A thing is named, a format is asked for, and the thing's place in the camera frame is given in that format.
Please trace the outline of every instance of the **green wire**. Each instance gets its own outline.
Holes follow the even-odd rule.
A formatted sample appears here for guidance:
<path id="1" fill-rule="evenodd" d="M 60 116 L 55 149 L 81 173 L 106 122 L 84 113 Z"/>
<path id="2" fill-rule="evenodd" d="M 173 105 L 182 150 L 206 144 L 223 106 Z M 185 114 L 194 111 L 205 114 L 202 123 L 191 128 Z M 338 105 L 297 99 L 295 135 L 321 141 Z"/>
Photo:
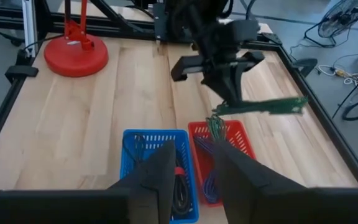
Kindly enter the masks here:
<path id="1" fill-rule="evenodd" d="M 223 119 L 217 115 L 212 115 L 212 117 L 206 118 L 206 124 L 214 141 L 226 139 L 227 127 Z"/>

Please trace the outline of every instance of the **plastic basket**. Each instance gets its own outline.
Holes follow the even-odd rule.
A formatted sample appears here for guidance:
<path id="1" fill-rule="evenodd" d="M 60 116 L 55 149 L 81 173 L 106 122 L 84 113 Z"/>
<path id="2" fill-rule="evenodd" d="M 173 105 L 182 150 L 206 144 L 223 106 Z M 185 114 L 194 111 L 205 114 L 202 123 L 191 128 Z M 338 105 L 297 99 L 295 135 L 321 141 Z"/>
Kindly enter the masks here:
<path id="1" fill-rule="evenodd" d="M 177 156 L 180 156 L 182 166 L 186 172 L 186 181 L 190 189 L 191 209 L 185 218 L 177 218 L 173 216 L 170 223 L 194 223 L 198 220 L 198 201 L 197 191 L 194 177 L 194 168 L 191 158 L 189 139 L 187 132 L 184 130 L 144 130 L 144 129 L 128 129 L 124 131 L 124 136 L 127 134 L 141 134 L 143 135 L 146 146 L 143 159 L 147 159 L 155 152 L 166 140 L 174 140 L 177 150 Z M 125 138 L 125 145 L 129 150 L 134 148 L 134 138 Z M 134 161 L 130 155 L 122 149 L 121 153 L 121 169 L 120 179 L 125 177 L 134 169 Z"/>
<path id="2" fill-rule="evenodd" d="M 240 121 L 232 120 L 225 121 L 227 126 L 226 139 L 236 148 L 241 150 L 243 153 L 247 154 L 251 158 L 255 159 L 254 151 L 248 140 L 247 133 Z M 202 193 L 202 186 L 205 179 L 208 177 L 208 174 L 213 170 L 214 162 L 210 154 L 205 152 L 203 149 L 196 147 L 193 136 L 199 135 L 204 138 L 211 136 L 209 133 L 206 122 L 190 122 L 188 125 L 189 136 L 190 136 L 190 146 L 193 156 L 193 162 L 195 164 L 196 177 L 197 177 L 197 187 L 199 190 L 200 200 L 202 203 L 206 204 L 209 207 L 217 207 L 222 205 L 222 200 L 220 199 L 218 203 L 208 203 L 204 194 Z"/>

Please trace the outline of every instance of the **red lamp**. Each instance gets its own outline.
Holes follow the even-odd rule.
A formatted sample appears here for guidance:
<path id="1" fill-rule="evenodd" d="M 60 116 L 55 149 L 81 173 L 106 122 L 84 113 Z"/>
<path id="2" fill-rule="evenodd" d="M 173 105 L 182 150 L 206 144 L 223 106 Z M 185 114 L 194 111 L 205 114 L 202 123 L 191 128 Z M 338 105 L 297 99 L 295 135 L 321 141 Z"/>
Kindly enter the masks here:
<path id="1" fill-rule="evenodd" d="M 106 66 L 109 55 L 104 42 L 86 34 L 87 0 L 82 0 L 81 24 L 71 20 L 71 1 L 65 0 L 65 33 L 51 40 L 44 57 L 49 69 L 66 77 L 84 77 Z"/>

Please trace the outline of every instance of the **blue wire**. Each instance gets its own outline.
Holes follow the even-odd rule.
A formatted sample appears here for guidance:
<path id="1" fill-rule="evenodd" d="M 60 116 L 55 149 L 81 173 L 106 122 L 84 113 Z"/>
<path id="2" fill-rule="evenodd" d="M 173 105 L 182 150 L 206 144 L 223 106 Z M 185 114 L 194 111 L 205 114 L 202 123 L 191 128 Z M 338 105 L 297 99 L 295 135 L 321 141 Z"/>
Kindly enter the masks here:
<path id="1" fill-rule="evenodd" d="M 213 153 L 213 142 L 209 139 L 203 138 L 201 136 L 195 136 L 194 142 L 196 145 L 209 154 Z M 215 186 L 215 178 L 216 178 L 216 171 L 212 170 L 209 174 L 207 179 L 203 183 L 203 194 L 208 203 L 217 203 L 219 201 L 219 194 L 218 190 Z"/>

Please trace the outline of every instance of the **red basket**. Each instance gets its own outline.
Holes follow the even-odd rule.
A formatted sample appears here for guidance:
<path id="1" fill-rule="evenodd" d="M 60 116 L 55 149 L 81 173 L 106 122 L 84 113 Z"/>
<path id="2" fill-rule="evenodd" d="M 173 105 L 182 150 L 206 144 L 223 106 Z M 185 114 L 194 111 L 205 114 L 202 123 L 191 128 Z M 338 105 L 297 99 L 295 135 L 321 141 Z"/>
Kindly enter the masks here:
<path id="1" fill-rule="evenodd" d="M 227 126 L 226 139 L 236 148 L 247 154 L 251 158 L 255 159 L 254 151 L 252 150 L 251 144 L 248 140 L 247 133 L 240 121 L 225 121 Z M 195 165 L 195 171 L 197 176 L 197 185 L 200 195 L 201 202 L 209 207 L 217 207 L 222 205 L 222 200 L 218 203 L 208 203 L 205 196 L 202 193 L 202 186 L 208 174 L 214 167 L 213 158 L 203 149 L 196 147 L 193 137 L 200 135 L 204 138 L 211 136 L 209 133 L 206 122 L 190 122 L 188 125 L 189 136 L 190 136 L 190 147 L 191 155 L 193 156 L 193 162 Z"/>

